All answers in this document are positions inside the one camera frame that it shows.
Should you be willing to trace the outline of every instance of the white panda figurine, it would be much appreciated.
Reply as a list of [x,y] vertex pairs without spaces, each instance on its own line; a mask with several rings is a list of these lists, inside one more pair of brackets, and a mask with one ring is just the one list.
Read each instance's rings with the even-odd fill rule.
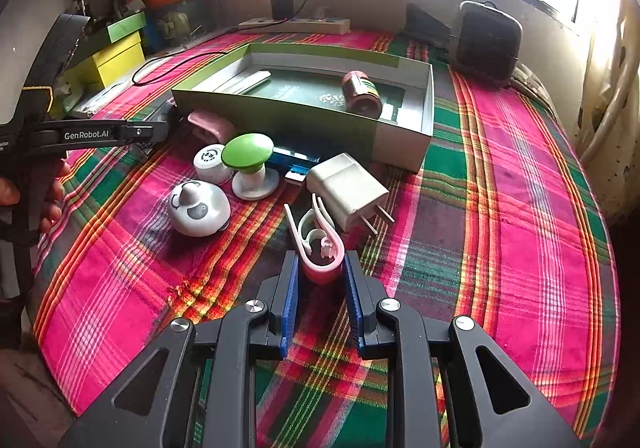
[[226,228],[231,206],[225,193],[204,181],[186,181],[176,186],[167,200],[172,226],[189,237],[206,237]]

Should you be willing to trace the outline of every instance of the silver screw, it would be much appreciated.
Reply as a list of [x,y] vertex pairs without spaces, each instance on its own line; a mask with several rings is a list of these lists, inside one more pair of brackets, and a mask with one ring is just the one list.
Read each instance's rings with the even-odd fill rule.
[[264,302],[260,300],[249,300],[244,304],[244,308],[249,311],[249,313],[260,313],[260,311],[264,309]]
[[385,298],[385,300],[380,300],[380,307],[385,311],[397,311],[400,309],[400,302],[395,298]]
[[474,319],[468,316],[458,316],[456,318],[456,327],[463,331],[470,331],[474,328]]
[[181,333],[189,328],[189,320],[186,318],[176,318],[171,322],[169,327],[171,327],[171,330],[174,333]]

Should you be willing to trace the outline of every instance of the metal prong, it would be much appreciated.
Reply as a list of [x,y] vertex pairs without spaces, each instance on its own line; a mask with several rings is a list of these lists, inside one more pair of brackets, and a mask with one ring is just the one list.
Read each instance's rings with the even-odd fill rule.
[[364,225],[369,229],[369,234],[372,235],[373,237],[377,237],[378,236],[378,232],[376,231],[376,229],[371,225],[371,223],[369,221],[367,221],[364,217],[360,216],[360,219],[362,219],[362,222],[364,222]]
[[377,208],[376,213],[388,226],[391,226],[393,223],[396,222],[394,221],[394,218],[391,215],[389,215],[384,208],[382,208],[382,206],[377,204],[376,208]]

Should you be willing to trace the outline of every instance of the white power adapter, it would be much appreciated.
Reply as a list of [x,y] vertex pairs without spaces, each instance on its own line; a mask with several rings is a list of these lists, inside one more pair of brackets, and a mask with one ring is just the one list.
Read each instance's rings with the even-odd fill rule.
[[367,220],[375,214],[387,224],[394,220],[383,208],[389,190],[349,154],[340,154],[309,170],[309,192],[322,198],[329,213],[344,231],[363,223],[370,234],[376,229]]

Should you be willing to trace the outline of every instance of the electrical cord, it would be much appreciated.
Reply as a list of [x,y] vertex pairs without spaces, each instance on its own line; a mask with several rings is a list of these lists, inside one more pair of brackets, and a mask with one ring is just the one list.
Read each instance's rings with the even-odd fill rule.
[[[277,26],[278,24],[284,24],[285,22],[289,22],[291,19],[295,19],[298,15],[300,15],[300,12],[305,8],[307,1],[308,0],[303,0],[302,4],[300,5],[300,8],[298,8],[298,10],[289,19],[284,19],[284,20],[277,21],[277,22],[270,22],[269,24],[265,24],[263,26],[255,26],[252,29],[253,30],[259,30],[261,28],[269,28],[271,26]],[[231,35],[231,34],[239,32],[239,31],[240,31],[240,27],[233,26],[232,28],[230,28],[226,32],[223,32],[220,35],[216,35],[215,37],[211,37],[208,40],[205,40],[204,42],[201,42],[201,44],[206,44],[207,42],[210,42],[211,40],[215,40],[216,38],[223,37],[224,35]],[[142,81],[136,80],[136,75],[139,74],[143,69],[145,69],[145,67],[148,66],[149,64],[151,64],[153,62],[156,62],[157,60],[164,60],[165,58],[171,58],[172,56],[178,56],[179,54],[185,53],[186,51],[189,51],[189,50],[181,50],[181,51],[176,51],[175,53],[168,53],[168,54],[165,54],[165,55],[162,55],[162,56],[156,56],[156,57],[152,58],[151,60],[145,62],[142,66],[140,66],[140,68],[138,68],[138,70],[135,73],[133,73],[133,76],[131,77],[132,84],[134,86],[136,86],[136,87],[144,87],[146,85],[151,85],[152,83],[155,83],[158,80],[161,80],[162,78],[164,78],[168,74],[170,74],[170,73],[174,72],[176,69],[178,69],[178,67],[183,66],[184,64],[186,64],[187,62],[190,62],[191,60],[195,60],[196,58],[201,58],[203,56],[210,56],[210,55],[214,55],[214,54],[227,54],[227,53],[229,53],[229,51],[207,51],[206,53],[195,54],[194,56],[190,56],[190,57],[184,59],[183,61],[181,61],[180,63],[176,64],[175,66],[173,66],[168,71],[165,71],[162,74],[159,74],[158,76],[152,78],[151,80],[142,80]]]

